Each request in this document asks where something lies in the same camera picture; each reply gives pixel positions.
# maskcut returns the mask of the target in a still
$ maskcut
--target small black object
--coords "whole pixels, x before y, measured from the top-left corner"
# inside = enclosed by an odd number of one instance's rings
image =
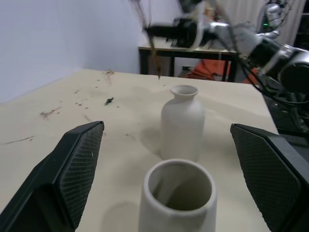
[[[309,163],[281,136],[241,124],[231,133],[247,187],[272,232],[309,231]]]
[[[105,105],[112,103],[113,100],[114,98],[108,98],[107,101],[105,102]]]
[[[98,121],[65,133],[1,213],[0,232],[75,231],[94,180],[103,131]]]

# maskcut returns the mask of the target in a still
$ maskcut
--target white ceramic cup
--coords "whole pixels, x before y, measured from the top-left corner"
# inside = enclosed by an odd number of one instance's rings
[[[216,210],[212,176],[192,161],[166,160],[144,179],[139,232],[215,232]]]

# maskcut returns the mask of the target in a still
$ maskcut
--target robotic arm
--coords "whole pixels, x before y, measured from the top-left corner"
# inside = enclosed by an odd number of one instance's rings
[[[278,12],[278,8],[272,10],[267,14]],[[279,16],[274,16],[275,19],[269,21],[274,25],[273,28],[278,27],[276,25]],[[254,28],[244,24],[232,27],[234,34],[232,38],[229,27],[226,23],[218,22],[201,24],[197,18],[187,17],[176,19],[174,25],[151,25],[145,30],[154,37],[172,40],[172,45],[175,47],[186,49],[203,47],[207,42],[214,41],[212,48],[222,49],[222,44],[225,44],[233,50],[234,41],[242,57],[260,67],[265,75],[280,81],[287,91],[309,93],[308,51],[280,45],[273,40],[278,33],[272,31],[258,34]]]

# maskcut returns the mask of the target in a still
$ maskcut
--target black table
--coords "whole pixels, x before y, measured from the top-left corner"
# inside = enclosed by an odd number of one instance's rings
[[[159,41],[155,44],[157,55],[160,57],[170,57],[169,63],[169,76],[174,76],[175,72],[175,58],[195,58],[195,59],[213,59],[213,60],[224,60],[224,72],[222,81],[226,81],[228,65],[231,62],[231,68],[228,75],[228,82],[235,82],[237,62],[234,61],[233,55],[235,52],[229,52],[226,50],[201,50],[196,49],[194,51],[188,51],[185,49],[178,49],[170,47],[168,43]],[[149,74],[148,57],[151,55],[151,49],[149,45],[140,46],[140,74]]]

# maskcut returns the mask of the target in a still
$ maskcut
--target white bottle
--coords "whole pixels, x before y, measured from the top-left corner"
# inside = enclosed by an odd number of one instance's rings
[[[205,109],[194,99],[198,89],[175,86],[174,99],[167,102],[161,114],[161,157],[197,162],[203,141]]]

